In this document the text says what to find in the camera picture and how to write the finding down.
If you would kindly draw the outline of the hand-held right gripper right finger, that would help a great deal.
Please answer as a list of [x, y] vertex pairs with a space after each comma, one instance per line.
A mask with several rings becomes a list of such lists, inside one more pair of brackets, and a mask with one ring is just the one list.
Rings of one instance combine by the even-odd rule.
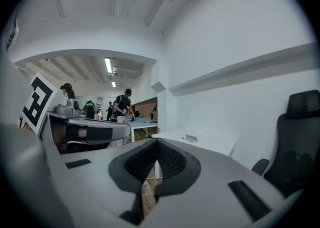
[[[302, 191], [288, 198], [268, 181], [233, 158], [187, 143], [169, 143], [195, 156], [201, 171], [184, 193], [159, 198], [146, 217], [148, 228], [272, 228], [290, 210]], [[244, 181], [271, 209], [253, 221], [228, 184]]]

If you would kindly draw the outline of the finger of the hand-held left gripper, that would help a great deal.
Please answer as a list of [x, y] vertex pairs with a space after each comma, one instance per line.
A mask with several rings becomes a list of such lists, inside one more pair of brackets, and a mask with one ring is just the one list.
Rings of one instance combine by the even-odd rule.
[[129, 124], [88, 118], [66, 120], [68, 143], [101, 145], [127, 138], [131, 133]]

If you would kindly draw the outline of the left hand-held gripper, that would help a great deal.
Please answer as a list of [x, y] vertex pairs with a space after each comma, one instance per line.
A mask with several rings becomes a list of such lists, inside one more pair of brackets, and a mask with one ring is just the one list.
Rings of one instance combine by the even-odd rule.
[[37, 135], [41, 132], [48, 113], [62, 119], [81, 116], [78, 101], [64, 96], [39, 72], [34, 75], [30, 85], [33, 91], [21, 116]]

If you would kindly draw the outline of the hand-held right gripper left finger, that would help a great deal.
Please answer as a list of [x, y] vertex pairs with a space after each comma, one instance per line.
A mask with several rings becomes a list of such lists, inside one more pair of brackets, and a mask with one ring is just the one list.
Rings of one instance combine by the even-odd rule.
[[61, 159], [64, 163], [75, 162], [83, 159], [90, 163], [69, 169], [76, 180], [76, 185], [89, 193], [94, 200], [106, 207], [116, 216], [130, 211], [136, 195], [122, 191], [115, 184], [109, 174], [109, 165], [115, 157], [124, 154], [151, 139], [143, 139], [126, 145], [115, 146], [106, 149], [63, 154]]

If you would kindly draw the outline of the person's left hand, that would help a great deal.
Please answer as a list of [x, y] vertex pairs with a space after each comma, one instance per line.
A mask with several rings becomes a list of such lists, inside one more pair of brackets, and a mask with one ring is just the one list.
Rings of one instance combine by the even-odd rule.
[[24, 130], [28, 130], [29, 129], [28, 123], [24, 120], [24, 118], [22, 116], [19, 117], [18, 127], [20, 129], [24, 129]]

